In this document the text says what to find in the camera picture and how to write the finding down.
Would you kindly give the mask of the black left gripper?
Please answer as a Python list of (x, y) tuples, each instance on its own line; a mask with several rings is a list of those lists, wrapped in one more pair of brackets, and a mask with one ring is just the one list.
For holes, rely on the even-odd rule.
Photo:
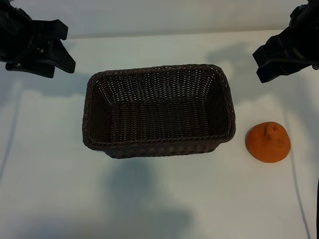
[(0, 60), (8, 71), (53, 78), (55, 68), (74, 73), (75, 61), (60, 40), (68, 27), (60, 20), (32, 19), (24, 10), (0, 2)]

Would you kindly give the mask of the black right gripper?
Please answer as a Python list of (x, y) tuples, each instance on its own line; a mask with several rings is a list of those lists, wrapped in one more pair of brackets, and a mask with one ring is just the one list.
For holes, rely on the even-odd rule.
[(319, 25), (306, 24), (270, 37), (253, 57), (258, 65), (257, 76), (267, 83), (281, 75), (291, 75), (308, 66), (319, 69)]

